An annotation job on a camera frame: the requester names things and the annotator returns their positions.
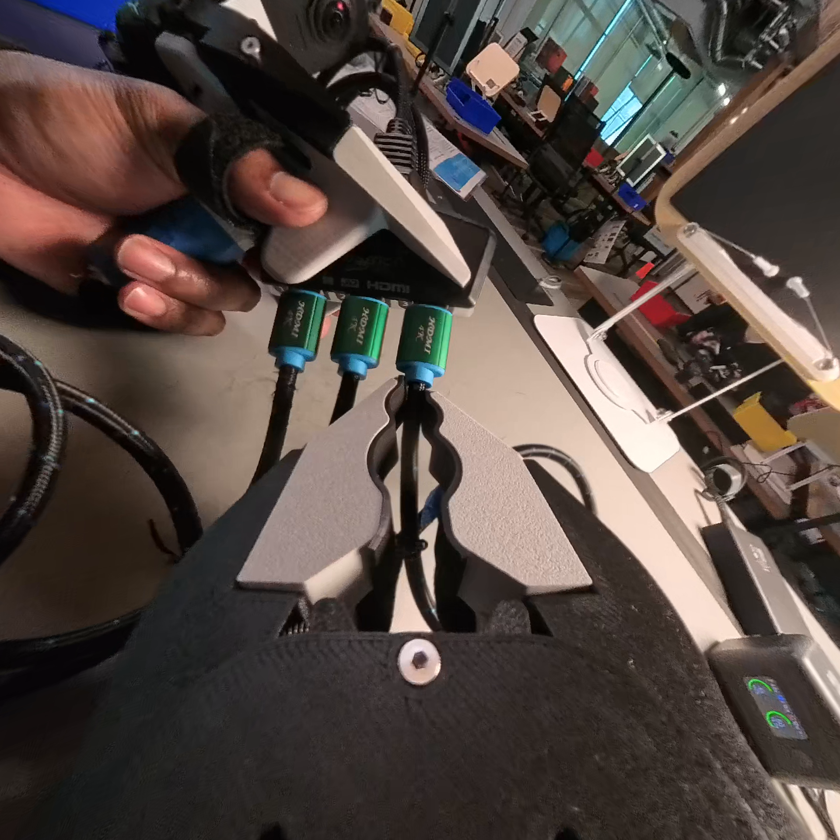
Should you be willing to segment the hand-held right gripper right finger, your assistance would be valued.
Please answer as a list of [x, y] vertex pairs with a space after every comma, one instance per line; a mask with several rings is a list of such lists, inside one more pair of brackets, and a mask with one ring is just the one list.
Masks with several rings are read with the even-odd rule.
[[524, 459], [437, 392], [427, 396], [429, 471], [442, 491], [441, 570], [462, 601], [587, 590], [592, 578]]

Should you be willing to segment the small blue bin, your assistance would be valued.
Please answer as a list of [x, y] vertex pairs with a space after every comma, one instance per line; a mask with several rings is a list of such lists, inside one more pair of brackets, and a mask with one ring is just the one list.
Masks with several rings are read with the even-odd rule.
[[451, 109], [468, 125], [483, 134], [490, 134], [501, 120], [488, 100], [461, 79], [450, 78], [445, 92]]

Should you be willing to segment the white desk stand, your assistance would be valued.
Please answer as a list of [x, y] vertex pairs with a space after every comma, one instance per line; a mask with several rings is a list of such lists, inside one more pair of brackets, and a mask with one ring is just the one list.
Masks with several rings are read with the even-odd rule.
[[[592, 328], [584, 320], [568, 316], [538, 314], [534, 327], [553, 357], [583, 395], [589, 407], [637, 469], [656, 471], [678, 450], [670, 425], [677, 417], [691, 413], [725, 393], [745, 386], [772, 369], [784, 365], [830, 406], [838, 407], [838, 356], [828, 342], [823, 325], [811, 302], [803, 279], [791, 276], [786, 286], [805, 301], [814, 327], [808, 329], [783, 311], [754, 280], [741, 270], [727, 252], [733, 243], [696, 223], [676, 231], [676, 244], [686, 258], [684, 268], [673, 271], [653, 289]], [[768, 343], [778, 360], [718, 388], [677, 412], [657, 409], [606, 346], [606, 335], [620, 321], [638, 312], [657, 294], [697, 269], [734, 306], [750, 327]]]

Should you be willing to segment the beige chair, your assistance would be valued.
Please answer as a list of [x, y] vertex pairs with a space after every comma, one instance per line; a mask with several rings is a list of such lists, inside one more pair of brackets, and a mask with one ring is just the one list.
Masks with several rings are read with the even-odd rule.
[[564, 92], [560, 92], [551, 81], [547, 80], [539, 90], [532, 119], [540, 130], [546, 130], [560, 114], [564, 102]]
[[519, 73], [519, 64], [500, 43], [483, 48], [465, 68], [465, 74], [472, 87], [491, 101], [511, 84]]

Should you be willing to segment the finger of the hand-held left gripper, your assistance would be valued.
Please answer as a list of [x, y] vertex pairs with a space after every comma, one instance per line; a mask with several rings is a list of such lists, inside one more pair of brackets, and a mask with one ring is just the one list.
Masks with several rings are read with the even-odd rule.
[[359, 127], [338, 143], [338, 160], [293, 137], [308, 157], [309, 180], [328, 198], [327, 212], [302, 228], [273, 227], [261, 246], [261, 266], [279, 283], [313, 279], [381, 232], [465, 287], [470, 269], [435, 210]]

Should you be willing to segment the black hdmi switch box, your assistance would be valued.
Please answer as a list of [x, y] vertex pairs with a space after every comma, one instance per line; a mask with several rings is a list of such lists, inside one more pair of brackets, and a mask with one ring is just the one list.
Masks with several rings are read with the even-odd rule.
[[299, 287], [333, 295], [376, 298], [406, 305], [436, 306], [469, 315], [476, 306], [491, 267], [497, 244], [488, 227], [456, 213], [441, 212], [469, 270], [464, 284], [458, 283], [434, 263], [430, 252], [404, 229], [384, 227], [344, 253], [321, 253], [322, 264], [311, 258], [314, 272], [293, 278], [292, 257], [282, 235], [290, 235], [292, 246], [303, 246], [303, 235], [314, 227], [292, 231], [276, 228], [260, 253], [260, 268], [266, 282], [277, 287]]

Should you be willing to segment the yellow box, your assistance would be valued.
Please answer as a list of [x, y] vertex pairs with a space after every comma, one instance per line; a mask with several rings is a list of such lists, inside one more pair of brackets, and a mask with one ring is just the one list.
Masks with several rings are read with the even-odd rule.
[[751, 446], [769, 455], [797, 445], [797, 436], [782, 426], [764, 407], [762, 396], [761, 392], [753, 393], [732, 414], [733, 420], [751, 441]]

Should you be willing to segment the printed paper sheets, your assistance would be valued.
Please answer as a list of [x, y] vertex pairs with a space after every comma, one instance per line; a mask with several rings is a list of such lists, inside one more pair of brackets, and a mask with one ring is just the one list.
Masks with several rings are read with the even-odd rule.
[[[385, 131], [387, 123], [396, 115], [394, 104], [379, 93], [359, 96], [349, 105], [353, 121], [371, 138]], [[429, 150], [431, 174], [453, 193], [466, 200], [481, 186], [487, 174], [466, 154], [457, 149], [438, 131], [434, 122], [423, 115]]]

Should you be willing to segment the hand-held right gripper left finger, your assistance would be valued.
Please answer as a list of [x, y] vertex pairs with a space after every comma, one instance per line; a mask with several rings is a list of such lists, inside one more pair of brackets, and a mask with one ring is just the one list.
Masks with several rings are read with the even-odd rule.
[[403, 380], [392, 378], [302, 450], [237, 584], [310, 601], [360, 601], [393, 534], [385, 478], [396, 465]]

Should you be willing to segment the black office chair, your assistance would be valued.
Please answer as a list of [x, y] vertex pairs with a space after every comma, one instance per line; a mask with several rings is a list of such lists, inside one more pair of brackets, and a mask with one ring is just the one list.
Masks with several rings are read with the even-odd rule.
[[569, 195], [604, 125], [590, 104], [569, 96], [546, 139], [530, 157], [528, 176], [532, 185], [548, 198]]

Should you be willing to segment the person's left hand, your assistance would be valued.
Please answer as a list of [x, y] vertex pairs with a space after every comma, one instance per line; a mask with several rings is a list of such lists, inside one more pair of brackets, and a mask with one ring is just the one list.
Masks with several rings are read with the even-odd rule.
[[[88, 248], [121, 217], [185, 194], [175, 152], [204, 118], [148, 81], [3, 50], [2, 261], [76, 293]], [[129, 279], [119, 308], [163, 332], [218, 335], [226, 312], [248, 312], [261, 297], [250, 270], [204, 264], [143, 235], [118, 236], [114, 258]]]

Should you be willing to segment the red box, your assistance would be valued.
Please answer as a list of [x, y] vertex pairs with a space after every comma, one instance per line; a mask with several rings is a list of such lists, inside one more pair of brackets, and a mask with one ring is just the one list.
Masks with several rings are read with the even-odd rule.
[[638, 308], [638, 311], [653, 328], [660, 332], [676, 329], [690, 319], [690, 315], [676, 309], [664, 293], [651, 297]]

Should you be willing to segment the dark curved panel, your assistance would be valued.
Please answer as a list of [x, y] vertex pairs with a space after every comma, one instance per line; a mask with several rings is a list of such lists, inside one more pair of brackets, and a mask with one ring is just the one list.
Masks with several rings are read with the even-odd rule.
[[696, 223], [801, 277], [838, 351], [839, 32], [726, 117], [662, 188], [667, 238]]

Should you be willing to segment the blue bucket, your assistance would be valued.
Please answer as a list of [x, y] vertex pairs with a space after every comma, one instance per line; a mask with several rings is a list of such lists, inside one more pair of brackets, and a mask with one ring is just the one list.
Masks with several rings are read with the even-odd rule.
[[540, 240], [542, 256], [553, 264], [567, 262], [579, 251], [584, 241], [576, 228], [558, 220], [545, 231]]

